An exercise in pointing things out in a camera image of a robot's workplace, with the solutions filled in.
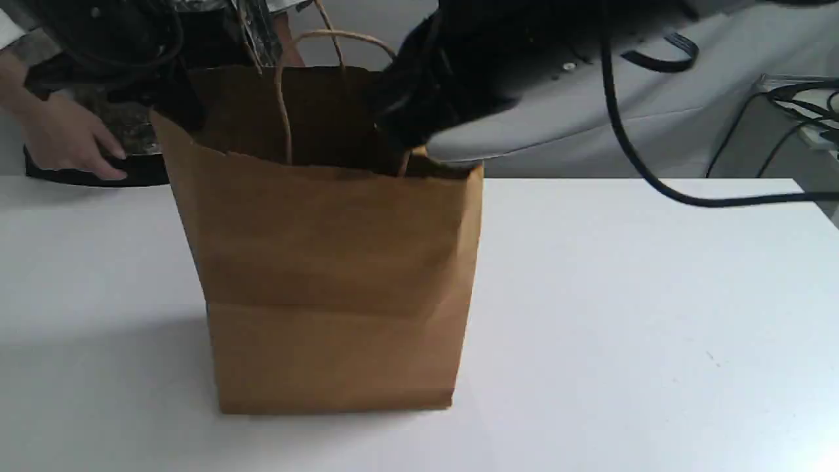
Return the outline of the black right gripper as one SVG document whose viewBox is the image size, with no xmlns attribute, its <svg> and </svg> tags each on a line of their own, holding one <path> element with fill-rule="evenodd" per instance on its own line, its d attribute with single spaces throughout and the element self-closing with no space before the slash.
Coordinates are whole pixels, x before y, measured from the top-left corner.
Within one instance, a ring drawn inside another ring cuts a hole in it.
<svg viewBox="0 0 839 472">
<path fill-rule="evenodd" d="M 440 1 L 374 81 L 374 120 L 396 151 L 518 104 L 497 88 L 492 54 L 509 38 L 518 1 Z"/>
</svg>

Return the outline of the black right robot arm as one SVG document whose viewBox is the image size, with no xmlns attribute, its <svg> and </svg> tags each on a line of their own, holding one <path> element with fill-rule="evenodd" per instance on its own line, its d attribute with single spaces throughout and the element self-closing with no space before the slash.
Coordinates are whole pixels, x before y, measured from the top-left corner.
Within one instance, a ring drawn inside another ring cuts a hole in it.
<svg viewBox="0 0 839 472">
<path fill-rule="evenodd" d="M 440 1 L 366 90 L 399 150 L 518 107 L 604 53 L 757 6 L 755 1 Z"/>
</svg>

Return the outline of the person's right forearm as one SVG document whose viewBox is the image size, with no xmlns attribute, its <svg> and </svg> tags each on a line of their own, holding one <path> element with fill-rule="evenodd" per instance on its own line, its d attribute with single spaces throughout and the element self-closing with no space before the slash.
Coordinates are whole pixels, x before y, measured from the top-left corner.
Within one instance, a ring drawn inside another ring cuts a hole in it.
<svg viewBox="0 0 839 472">
<path fill-rule="evenodd" d="M 27 66 L 11 50 L 1 54 L 1 106 L 17 120 L 38 119 L 44 111 L 44 102 L 25 87 Z"/>
</svg>

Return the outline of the person's right hand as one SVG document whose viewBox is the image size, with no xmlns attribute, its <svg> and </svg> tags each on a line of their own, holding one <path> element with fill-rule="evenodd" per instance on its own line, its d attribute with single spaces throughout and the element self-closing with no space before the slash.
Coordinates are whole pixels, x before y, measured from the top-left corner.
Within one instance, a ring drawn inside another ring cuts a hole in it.
<svg viewBox="0 0 839 472">
<path fill-rule="evenodd" d="M 34 100 L 34 108 L 21 118 L 24 142 L 34 164 L 44 170 L 80 170 L 102 180 L 123 180 L 102 155 L 126 157 L 122 144 L 99 117 L 71 98 L 54 94 Z"/>
</svg>

